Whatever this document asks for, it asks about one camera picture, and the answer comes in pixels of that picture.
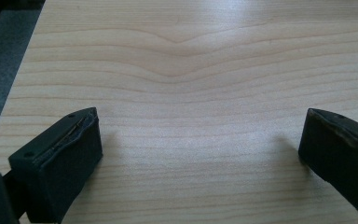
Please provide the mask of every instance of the black rubber pad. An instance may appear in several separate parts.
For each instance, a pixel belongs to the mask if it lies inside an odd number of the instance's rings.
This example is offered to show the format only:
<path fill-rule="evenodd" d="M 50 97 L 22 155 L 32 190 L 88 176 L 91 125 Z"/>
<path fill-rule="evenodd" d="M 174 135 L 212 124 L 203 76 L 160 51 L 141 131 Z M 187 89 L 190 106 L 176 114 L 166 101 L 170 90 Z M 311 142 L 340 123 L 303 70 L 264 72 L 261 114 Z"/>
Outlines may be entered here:
<path fill-rule="evenodd" d="M 70 114 L 9 157 L 31 222 L 60 223 L 103 156 L 96 108 Z"/>
<path fill-rule="evenodd" d="M 358 210 L 358 122 L 309 109 L 298 154 Z"/>

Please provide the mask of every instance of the clamp jaw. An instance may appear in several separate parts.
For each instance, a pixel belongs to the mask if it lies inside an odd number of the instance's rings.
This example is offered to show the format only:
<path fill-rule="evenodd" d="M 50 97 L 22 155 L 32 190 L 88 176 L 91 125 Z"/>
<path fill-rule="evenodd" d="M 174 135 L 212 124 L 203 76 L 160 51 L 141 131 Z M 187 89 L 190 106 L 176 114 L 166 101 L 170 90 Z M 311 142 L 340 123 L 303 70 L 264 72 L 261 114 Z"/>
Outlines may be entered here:
<path fill-rule="evenodd" d="M 298 155 L 358 210 L 358 122 L 309 109 Z"/>
<path fill-rule="evenodd" d="M 61 223 L 103 156 L 95 107 L 69 114 L 9 158 L 0 175 L 0 223 Z"/>

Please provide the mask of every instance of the light wooden table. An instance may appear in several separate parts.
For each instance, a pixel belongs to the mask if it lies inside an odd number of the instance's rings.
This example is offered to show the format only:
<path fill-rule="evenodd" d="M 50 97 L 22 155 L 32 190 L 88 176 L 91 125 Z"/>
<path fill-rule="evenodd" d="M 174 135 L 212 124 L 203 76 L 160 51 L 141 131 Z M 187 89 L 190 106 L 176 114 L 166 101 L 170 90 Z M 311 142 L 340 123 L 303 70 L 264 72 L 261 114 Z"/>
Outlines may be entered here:
<path fill-rule="evenodd" d="M 358 1 L 48 0 L 0 172 L 89 106 L 104 158 L 64 223 L 358 223 L 296 151 L 309 107 L 358 121 Z"/>

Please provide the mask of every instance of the tabletop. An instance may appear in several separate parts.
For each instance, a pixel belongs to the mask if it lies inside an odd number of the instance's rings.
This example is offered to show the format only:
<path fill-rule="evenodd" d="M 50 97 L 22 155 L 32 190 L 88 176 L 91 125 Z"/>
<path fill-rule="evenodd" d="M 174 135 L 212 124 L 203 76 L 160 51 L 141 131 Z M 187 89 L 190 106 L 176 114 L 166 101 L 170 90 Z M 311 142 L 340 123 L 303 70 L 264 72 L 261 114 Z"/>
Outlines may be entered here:
<path fill-rule="evenodd" d="M 358 1 L 47 0 L 0 172 L 91 106 L 104 157 L 63 223 L 358 223 L 297 156 L 309 107 L 358 121 Z"/>

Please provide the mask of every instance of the gray carpet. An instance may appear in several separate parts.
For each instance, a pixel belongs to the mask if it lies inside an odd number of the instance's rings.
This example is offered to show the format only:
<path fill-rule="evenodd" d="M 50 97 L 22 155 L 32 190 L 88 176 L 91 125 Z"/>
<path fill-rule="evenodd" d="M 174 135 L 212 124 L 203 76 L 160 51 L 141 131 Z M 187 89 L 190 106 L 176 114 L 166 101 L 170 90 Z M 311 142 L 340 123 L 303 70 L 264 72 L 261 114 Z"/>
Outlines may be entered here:
<path fill-rule="evenodd" d="M 0 13 L 0 115 L 39 14 L 13 6 Z"/>

